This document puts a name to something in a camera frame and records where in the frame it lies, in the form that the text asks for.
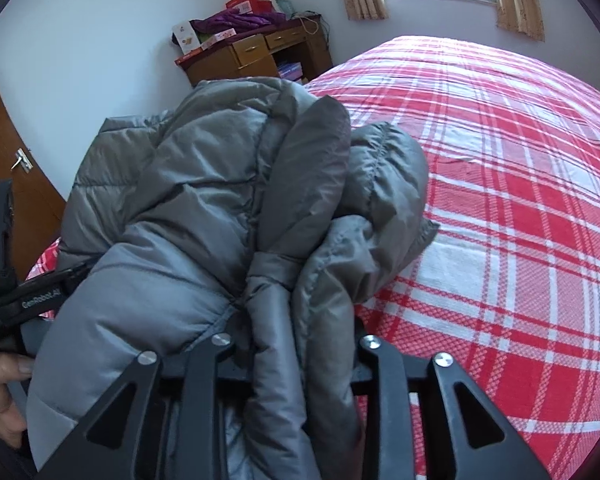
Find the person's left hand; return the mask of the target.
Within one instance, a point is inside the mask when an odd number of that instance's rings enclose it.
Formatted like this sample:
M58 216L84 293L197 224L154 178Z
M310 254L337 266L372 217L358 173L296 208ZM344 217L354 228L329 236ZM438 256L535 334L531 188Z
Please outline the person's left hand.
M30 379L34 361L27 356L0 352L0 439L10 448L20 448L27 423L7 385Z

